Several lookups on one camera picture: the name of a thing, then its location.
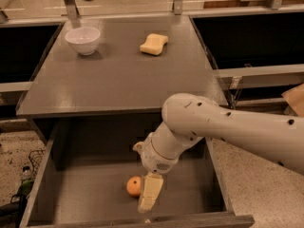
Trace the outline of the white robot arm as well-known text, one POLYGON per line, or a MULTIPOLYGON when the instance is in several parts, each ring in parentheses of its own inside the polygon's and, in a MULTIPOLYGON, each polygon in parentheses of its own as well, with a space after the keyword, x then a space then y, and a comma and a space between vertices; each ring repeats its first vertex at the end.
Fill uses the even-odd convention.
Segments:
POLYGON ((152 210, 162 176, 180 155, 204 138, 222 140, 271 162, 304 174, 304 119, 296 116, 227 109, 188 93, 170 96, 161 109, 162 122, 133 146, 147 175, 142 180, 138 211, 152 210))

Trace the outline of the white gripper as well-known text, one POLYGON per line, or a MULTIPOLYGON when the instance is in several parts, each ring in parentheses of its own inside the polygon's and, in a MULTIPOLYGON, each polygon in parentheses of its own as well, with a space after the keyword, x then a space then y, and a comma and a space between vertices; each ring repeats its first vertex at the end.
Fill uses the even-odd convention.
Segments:
POLYGON ((144 142, 135 143, 133 150, 140 153, 142 166, 149 172, 142 178, 141 194, 138 202, 138 212, 143 214, 151 211, 156 203, 162 190, 162 175, 171 171, 179 159, 168 160, 162 157, 153 146, 152 133, 148 135, 144 142))

